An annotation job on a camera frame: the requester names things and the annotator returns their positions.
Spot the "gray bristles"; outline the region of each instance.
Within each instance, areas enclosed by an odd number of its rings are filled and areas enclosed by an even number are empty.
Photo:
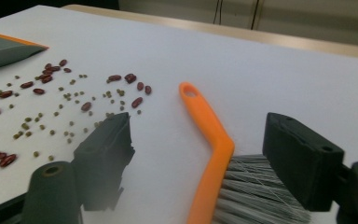
[[[216,223],[309,223],[306,211],[263,155],[233,157],[214,213]]]

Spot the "orange brush handle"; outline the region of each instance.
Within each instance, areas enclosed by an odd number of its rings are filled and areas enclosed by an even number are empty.
[[[202,94],[188,82],[179,86],[180,95],[197,126],[213,148],[196,195],[187,224],[210,224],[223,178],[234,152],[234,142]]]

